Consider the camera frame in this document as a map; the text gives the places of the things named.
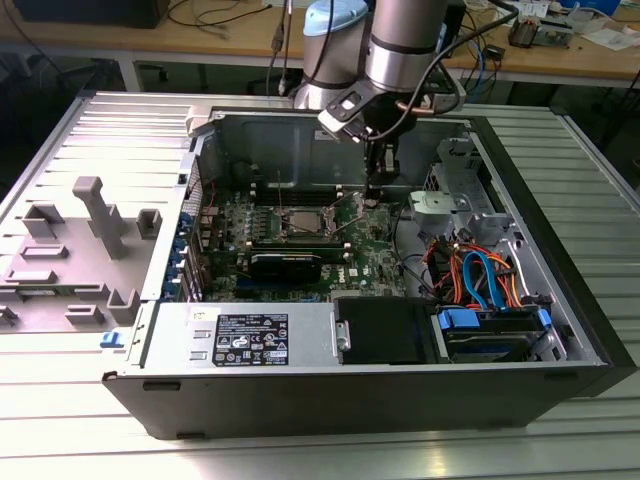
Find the table leg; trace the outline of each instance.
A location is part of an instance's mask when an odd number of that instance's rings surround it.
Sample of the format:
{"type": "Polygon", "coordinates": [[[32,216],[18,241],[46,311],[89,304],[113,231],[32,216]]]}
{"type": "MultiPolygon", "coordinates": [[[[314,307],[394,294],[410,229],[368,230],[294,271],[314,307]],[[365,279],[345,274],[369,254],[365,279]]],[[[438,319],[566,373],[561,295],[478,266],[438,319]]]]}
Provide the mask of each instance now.
{"type": "Polygon", "coordinates": [[[207,79],[207,66],[198,64],[198,78],[200,79],[200,90],[206,92],[209,89],[209,81],[207,79]]]}
{"type": "Polygon", "coordinates": [[[131,57],[120,57],[117,59],[120,66],[120,74],[124,80],[127,92],[142,92],[142,81],[138,75],[138,69],[131,57]]]}

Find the sticker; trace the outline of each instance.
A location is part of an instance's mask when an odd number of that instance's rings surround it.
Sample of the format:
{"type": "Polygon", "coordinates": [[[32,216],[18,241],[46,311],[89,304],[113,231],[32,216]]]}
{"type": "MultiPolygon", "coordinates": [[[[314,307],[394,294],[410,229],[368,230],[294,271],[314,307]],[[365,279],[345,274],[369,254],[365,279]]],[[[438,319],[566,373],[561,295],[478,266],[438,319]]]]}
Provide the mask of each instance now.
{"type": "Polygon", "coordinates": [[[191,307],[191,314],[187,317],[189,321],[215,322],[221,310],[215,307],[191,307]]]}
{"type": "Polygon", "coordinates": [[[327,132],[325,132],[324,130],[316,130],[313,132],[313,138],[316,140],[329,140],[329,141],[335,141],[335,139],[329,135],[327,132]]]}
{"type": "Polygon", "coordinates": [[[289,365],[288,315],[220,315],[218,308],[193,308],[192,312],[204,310],[217,311],[212,355],[217,367],[289,365]]]}

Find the blue plastic tab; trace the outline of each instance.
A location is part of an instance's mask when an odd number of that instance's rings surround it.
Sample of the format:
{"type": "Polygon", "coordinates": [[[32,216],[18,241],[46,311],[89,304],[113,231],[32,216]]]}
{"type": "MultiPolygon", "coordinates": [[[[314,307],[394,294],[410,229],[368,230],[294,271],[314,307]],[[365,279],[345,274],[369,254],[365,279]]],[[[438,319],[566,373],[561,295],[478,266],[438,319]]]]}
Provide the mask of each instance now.
{"type": "Polygon", "coordinates": [[[538,310],[538,317],[544,328],[551,328],[551,315],[544,308],[538,310]]]}
{"type": "Polygon", "coordinates": [[[105,332],[102,334],[100,348],[123,348],[124,342],[118,332],[105,332]]]}
{"type": "Polygon", "coordinates": [[[440,328],[447,330],[449,328],[479,328],[480,320],[473,310],[467,308],[451,308],[444,310],[438,314],[440,328]]]}
{"type": "MultiPolygon", "coordinates": [[[[329,0],[318,0],[307,8],[304,19],[304,34],[307,37],[325,35],[329,27],[329,0]]],[[[353,25],[367,14],[367,4],[363,0],[334,0],[331,31],[336,32],[353,25]]]]}
{"type": "Polygon", "coordinates": [[[447,312],[441,312],[438,314],[438,321],[440,322],[441,330],[449,330],[451,328],[451,321],[447,312]]]}

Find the power cable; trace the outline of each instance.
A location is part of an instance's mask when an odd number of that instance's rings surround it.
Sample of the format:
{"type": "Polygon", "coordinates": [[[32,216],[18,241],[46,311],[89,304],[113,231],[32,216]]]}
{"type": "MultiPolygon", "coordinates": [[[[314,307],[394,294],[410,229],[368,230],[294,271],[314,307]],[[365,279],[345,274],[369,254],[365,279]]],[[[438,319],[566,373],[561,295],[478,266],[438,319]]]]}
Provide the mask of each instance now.
{"type": "Polygon", "coordinates": [[[273,8],[273,5],[268,4],[268,5],[265,5],[262,8],[258,8],[256,10],[251,10],[250,12],[245,12],[245,13],[242,13],[240,15],[236,15],[234,17],[225,18],[224,20],[218,20],[216,22],[210,22],[210,23],[209,22],[207,22],[207,23],[187,23],[187,22],[183,22],[182,20],[176,19],[172,15],[173,12],[180,5],[184,5],[185,3],[189,2],[189,1],[191,1],[191,0],[180,0],[178,3],[175,3],[175,4],[171,5],[169,7],[168,12],[167,12],[167,17],[169,18],[169,20],[172,21],[173,23],[178,24],[178,25],[182,25],[183,27],[194,27],[194,28],[215,27],[216,25],[224,25],[225,23],[233,22],[235,20],[239,20],[240,18],[248,17],[249,15],[255,15],[257,13],[262,13],[262,12],[264,12],[266,10],[269,10],[270,8],[273,8]]]}
{"type": "Polygon", "coordinates": [[[4,7],[4,11],[7,14],[7,18],[9,19],[11,24],[14,26],[14,28],[18,31],[18,33],[20,33],[20,35],[22,35],[22,38],[24,38],[40,55],[42,55],[42,58],[44,58],[47,62],[49,62],[49,64],[51,64],[51,66],[60,75],[60,78],[63,81],[67,82],[68,85],[75,90],[76,86],[73,84],[73,82],[71,82],[71,80],[69,80],[68,78],[66,78],[64,76],[64,72],[60,69],[60,67],[58,67],[56,62],[54,62],[51,59],[51,57],[49,57],[49,55],[44,53],[42,51],[42,49],[33,40],[31,40],[31,38],[29,38],[29,36],[25,33],[25,31],[22,30],[20,25],[18,25],[18,22],[16,22],[15,18],[13,18],[13,15],[11,15],[11,12],[9,10],[9,6],[7,5],[7,0],[2,0],[2,6],[4,7]]]}
{"type": "Polygon", "coordinates": [[[285,94],[287,88],[287,61],[289,60],[289,41],[291,39],[291,20],[293,19],[293,0],[287,0],[287,35],[284,41],[284,61],[282,64],[282,75],[278,84],[278,95],[281,97],[285,94]]]}

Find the metal bracket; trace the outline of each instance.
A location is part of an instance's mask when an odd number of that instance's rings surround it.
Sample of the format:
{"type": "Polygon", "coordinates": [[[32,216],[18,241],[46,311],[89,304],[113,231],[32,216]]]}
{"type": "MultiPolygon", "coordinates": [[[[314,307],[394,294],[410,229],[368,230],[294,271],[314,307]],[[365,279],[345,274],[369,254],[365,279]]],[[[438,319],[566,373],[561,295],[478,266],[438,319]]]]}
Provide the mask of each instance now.
{"type": "Polygon", "coordinates": [[[351,350],[351,337],[349,336],[349,322],[336,322],[336,343],[338,350],[348,352],[351,350]]]}

